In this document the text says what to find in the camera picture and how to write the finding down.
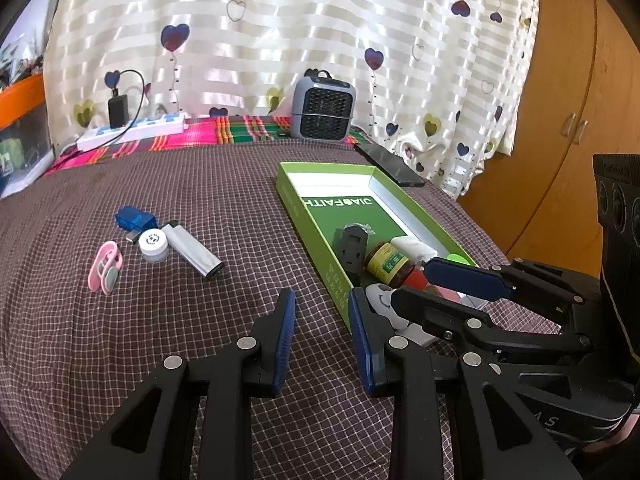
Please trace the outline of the black rectangular clip device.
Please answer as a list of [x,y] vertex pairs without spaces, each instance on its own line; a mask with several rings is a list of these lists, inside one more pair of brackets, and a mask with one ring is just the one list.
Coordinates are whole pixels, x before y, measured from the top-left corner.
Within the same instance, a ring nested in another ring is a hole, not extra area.
[[332,248],[352,286],[361,284],[368,238],[368,231],[360,223],[348,224],[335,230]]

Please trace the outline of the pink green cable winder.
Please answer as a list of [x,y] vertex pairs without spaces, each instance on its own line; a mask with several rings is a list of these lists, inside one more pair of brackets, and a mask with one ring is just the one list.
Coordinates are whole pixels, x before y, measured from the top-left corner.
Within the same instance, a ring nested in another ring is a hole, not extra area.
[[90,290],[100,290],[108,296],[115,289],[123,264],[122,252],[114,240],[105,242],[96,253],[89,271],[87,282]]

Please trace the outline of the silver lighter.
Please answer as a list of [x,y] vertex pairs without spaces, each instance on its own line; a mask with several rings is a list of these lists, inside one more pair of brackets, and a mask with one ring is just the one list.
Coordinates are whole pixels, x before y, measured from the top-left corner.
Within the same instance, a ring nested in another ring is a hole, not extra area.
[[170,220],[160,229],[169,246],[203,278],[211,278],[224,267],[224,263],[178,221]]

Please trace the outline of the small white round case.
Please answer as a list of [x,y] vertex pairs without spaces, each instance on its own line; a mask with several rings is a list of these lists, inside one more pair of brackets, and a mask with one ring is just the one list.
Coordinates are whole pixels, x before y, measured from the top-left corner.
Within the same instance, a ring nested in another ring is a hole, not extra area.
[[138,238],[138,247],[143,259],[150,263],[159,263],[167,258],[169,244],[166,234],[161,229],[149,229]]

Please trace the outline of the blue USB adapter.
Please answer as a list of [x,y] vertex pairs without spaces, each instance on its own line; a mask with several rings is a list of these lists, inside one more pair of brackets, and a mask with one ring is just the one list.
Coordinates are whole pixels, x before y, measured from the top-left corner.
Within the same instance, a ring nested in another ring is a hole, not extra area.
[[157,220],[152,214],[134,206],[120,208],[115,214],[115,221],[126,232],[126,241],[131,244],[134,244],[143,232],[157,228]]

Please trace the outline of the bright green round disc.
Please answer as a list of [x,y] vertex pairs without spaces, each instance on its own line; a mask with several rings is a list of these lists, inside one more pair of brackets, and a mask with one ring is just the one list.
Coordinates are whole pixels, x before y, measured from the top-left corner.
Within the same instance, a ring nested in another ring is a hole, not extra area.
[[465,258],[465,256],[462,256],[462,255],[459,255],[459,254],[455,254],[454,252],[449,254],[446,257],[446,259],[448,261],[461,263],[461,264],[466,264],[467,266],[474,266],[474,262],[472,260],[469,260],[469,259]]

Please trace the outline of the white panda round toy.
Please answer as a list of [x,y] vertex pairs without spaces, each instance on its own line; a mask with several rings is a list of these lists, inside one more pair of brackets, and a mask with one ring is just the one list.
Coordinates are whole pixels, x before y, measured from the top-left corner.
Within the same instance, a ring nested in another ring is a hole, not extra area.
[[373,311],[390,321],[394,330],[405,330],[409,322],[401,318],[392,307],[392,295],[395,289],[384,283],[374,283],[366,287],[367,300]]

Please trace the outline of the brown bottle red cap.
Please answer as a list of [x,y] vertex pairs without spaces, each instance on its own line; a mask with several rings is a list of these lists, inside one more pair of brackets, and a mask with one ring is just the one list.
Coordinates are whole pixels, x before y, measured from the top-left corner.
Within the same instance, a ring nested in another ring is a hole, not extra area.
[[364,258],[364,267],[380,283],[392,289],[408,286],[423,290],[428,285],[421,263],[390,242],[375,245]]

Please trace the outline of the brown checked tablecloth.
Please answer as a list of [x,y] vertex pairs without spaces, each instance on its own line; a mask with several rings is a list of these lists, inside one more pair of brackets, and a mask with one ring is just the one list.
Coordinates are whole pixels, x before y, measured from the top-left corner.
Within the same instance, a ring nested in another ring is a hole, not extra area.
[[[361,387],[352,340],[276,189],[282,162],[360,164],[294,140],[137,152],[49,174],[1,203],[1,421],[34,473],[56,479],[163,358],[210,356],[296,292],[290,370],[253,405],[259,479],[383,479],[393,404]],[[170,246],[150,263],[123,206],[178,221],[224,267],[203,278]],[[92,292],[99,248],[124,264]]]

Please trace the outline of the green and white cardboard box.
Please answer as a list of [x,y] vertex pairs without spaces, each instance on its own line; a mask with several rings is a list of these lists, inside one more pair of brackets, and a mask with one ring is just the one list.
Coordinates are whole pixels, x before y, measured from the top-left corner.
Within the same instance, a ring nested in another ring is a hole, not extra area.
[[454,252],[475,261],[454,238],[381,170],[328,162],[282,162],[278,194],[345,324],[352,283],[332,245],[337,228],[360,223],[367,248],[408,235],[446,258]]

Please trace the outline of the wooden cabinet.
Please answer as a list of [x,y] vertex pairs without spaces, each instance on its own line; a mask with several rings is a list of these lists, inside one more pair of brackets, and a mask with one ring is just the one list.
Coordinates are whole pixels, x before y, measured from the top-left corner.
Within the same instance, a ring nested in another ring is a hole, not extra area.
[[592,156],[639,149],[639,49],[608,0],[540,0],[511,155],[458,202],[510,259],[596,275]]

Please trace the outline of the heart patterned curtain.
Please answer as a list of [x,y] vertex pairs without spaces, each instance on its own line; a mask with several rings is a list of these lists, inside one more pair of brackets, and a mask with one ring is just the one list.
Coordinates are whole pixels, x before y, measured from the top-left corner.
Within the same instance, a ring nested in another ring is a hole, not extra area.
[[44,55],[55,146],[132,110],[288,113],[306,73],[357,93],[352,122],[451,196],[514,147],[539,0],[58,0]]

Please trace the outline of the colourful striped cloth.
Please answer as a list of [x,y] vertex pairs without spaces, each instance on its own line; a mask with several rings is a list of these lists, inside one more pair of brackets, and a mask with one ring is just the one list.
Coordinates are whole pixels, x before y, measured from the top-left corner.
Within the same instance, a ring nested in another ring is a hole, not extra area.
[[112,159],[132,155],[135,152],[161,152],[206,145],[284,140],[290,137],[290,125],[291,121],[284,116],[231,116],[193,119],[188,122],[183,133],[107,145],[104,148],[97,148],[85,153],[72,151],[56,162],[48,170],[48,174],[56,170],[108,162]]

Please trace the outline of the orange lid storage bin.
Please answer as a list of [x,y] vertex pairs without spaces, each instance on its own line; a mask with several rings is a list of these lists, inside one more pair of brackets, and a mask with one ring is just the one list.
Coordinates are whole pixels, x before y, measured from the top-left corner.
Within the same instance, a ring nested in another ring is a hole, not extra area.
[[22,192],[53,164],[43,76],[1,92],[1,197]]

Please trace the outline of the white blue power strip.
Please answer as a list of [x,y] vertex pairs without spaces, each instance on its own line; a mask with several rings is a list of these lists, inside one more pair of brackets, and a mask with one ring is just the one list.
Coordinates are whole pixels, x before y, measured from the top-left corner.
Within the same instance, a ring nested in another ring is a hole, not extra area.
[[76,148],[81,152],[95,150],[103,145],[127,143],[172,136],[186,130],[186,113],[165,114],[159,118],[137,119],[122,128],[112,129],[103,126],[87,130],[77,141]]

